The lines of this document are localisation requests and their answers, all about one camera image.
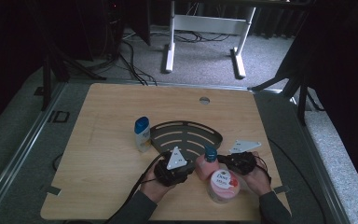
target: gray sleeve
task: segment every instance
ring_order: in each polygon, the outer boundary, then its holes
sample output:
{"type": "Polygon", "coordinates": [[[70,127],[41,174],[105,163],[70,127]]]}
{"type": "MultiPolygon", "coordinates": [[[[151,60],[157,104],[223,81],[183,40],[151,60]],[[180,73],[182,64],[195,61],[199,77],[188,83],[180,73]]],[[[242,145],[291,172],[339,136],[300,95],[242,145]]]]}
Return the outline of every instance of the gray sleeve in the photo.
{"type": "Polygon", "coordinates": [[[109,220],[109,224],[143,224],[152,216],[157,204],[141,191],[136,191],[131,200],[109,220]]]}
{"type": "Polygon", "coordinates": [[[260,196],[261,223],[287,224],[291,223],[291,215],[283,206],[274,191],[260,196]]]}

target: wooden tabletop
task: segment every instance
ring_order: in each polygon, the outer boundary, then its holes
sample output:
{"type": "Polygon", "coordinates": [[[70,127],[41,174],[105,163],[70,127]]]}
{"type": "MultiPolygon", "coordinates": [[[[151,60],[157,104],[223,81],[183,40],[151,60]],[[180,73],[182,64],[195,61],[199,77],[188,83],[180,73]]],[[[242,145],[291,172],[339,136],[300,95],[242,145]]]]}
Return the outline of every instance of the wooden tabletop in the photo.
{"type": "MultiPolygon", "coordinates": [[[[194,121],[223,135],[218,154],[228,155],[236,140],[260,142],[255,150],[268,166],[272,187],[282,185],[254,96],[248,91],[93,84],[52,187],[41,210],[45,219],[107,219],[124,203],[132,186],[158,155],[135,145],[134,122],[147,116],[151,126],[194,121]],[[207,105],[201,97],[210,99],[207,105]]],[[[242,190],[229,203],[214,203],[206,183],[193,173],[158,204],[152,220],[257,220],[258,199],[242,190]]],[[[278,195],[289,209],[284,193],[278,195]]]]}

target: blue cap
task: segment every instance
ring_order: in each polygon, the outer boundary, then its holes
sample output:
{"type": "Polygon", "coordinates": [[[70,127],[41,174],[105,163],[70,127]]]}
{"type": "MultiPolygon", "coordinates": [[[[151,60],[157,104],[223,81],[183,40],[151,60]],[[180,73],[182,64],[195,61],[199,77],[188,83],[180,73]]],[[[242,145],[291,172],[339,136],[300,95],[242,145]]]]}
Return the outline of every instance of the blue cap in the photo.
{"type": "Polygon", "coordinates": [[[141,133],[149,126],[149,119],[147,117],[141,117],[135,121],[134,131],[135,133],[141,133]]]}
{"type": "Polygon", "coordinates": [[[217,150],[214,147],[204,146],[205,147],[205,160],[207,162],[214,162],[217,158],[217,150]]]}

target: black curved tray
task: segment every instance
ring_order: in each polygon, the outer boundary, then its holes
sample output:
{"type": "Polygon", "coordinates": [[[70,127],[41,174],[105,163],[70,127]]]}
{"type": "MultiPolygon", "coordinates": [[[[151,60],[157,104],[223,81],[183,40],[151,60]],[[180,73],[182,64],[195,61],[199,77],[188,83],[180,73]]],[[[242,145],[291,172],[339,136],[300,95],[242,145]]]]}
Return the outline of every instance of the black curved tray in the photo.
{"type": "Polygon", "coordinates": [[[175,120],[150,129],[153,147],[159,152],[181,148],[185,160],[195,161],[205,153],[205,145],[218,149],[223,136],[214,129],[192,121],[175,120]]]}

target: person's hand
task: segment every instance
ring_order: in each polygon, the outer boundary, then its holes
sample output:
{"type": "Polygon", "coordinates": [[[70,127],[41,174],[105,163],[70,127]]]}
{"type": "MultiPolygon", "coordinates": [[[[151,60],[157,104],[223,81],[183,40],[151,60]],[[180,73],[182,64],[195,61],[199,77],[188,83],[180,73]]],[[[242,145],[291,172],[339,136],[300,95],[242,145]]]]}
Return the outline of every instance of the person's hand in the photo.
{"type": "MultiPolygon", "coordinates": [[[[257,165],[263,169],[266,169],[264,163],[261,162],[261,160],[258,158],[258,153],[252,153],[256,156],[255,160],[257,162],[257,165]]],[[[272,189],[269,183],[269,178],[267,177],[266,173],[262,171],[261,168],[258,166],[256,166],[251,173],[243,175],[242,178],[245,180],[249,189],[251,189],[258,196],[261,196],[263,194],[271,192],[272,189]]]]}
{"type": "Polygon", "coordinates": [[[175,185],[165,187],[164,185],[162,185],[161,183],[159,183],[157,181],[156,176],[154,174],[154,169],[155,169],[156,164],[157,163],[154,163],[153,166],[150,168],[150,170],[147,172],[145,179],[143,180],[143,181],[147,181],[147,182],[144,182],[141,185],[140,191],[142,193],[144,193],[154,203],[159,203],[159,201],[161,201],[161,199],[164,197],[164,195],[170,189],[173,189],[175,187],[175,185]]]}

